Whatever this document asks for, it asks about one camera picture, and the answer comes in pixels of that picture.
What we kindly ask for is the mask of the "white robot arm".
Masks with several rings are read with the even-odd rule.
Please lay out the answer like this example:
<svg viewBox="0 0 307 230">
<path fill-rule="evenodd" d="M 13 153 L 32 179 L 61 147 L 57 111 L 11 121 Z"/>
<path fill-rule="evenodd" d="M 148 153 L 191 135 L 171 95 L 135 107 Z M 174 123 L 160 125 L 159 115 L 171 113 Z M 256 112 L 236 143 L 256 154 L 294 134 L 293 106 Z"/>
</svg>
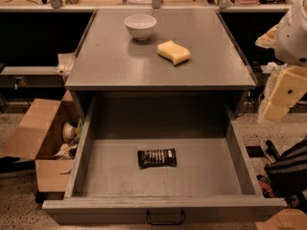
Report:
<svg viewBox="0 0 307 230">
<path fill-rule="evenodd" d="M 255 45 L 274 49 L 275 57 L 285 64 L 269 76 L 258 109 L 258 123 L 269 125 L 282 120 L 307 93 L 307 0 L 296 0 Z"/>
</svg>

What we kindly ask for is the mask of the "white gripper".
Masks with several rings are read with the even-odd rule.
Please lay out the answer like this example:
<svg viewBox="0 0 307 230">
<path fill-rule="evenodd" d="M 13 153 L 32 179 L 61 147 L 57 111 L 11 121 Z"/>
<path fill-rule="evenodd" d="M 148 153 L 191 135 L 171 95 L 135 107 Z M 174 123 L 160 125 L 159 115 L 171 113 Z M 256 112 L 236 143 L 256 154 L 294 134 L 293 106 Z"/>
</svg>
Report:
<svg viewBox="0 0 307 230">
<path fill-rule="evenodd" d="M 258 121 L 279 122 L 307 93 L 307 69 L 293 66 L 283 70 L 271 94 L 271 101 L 264 100 L 258 109 Z"/>
</svg>

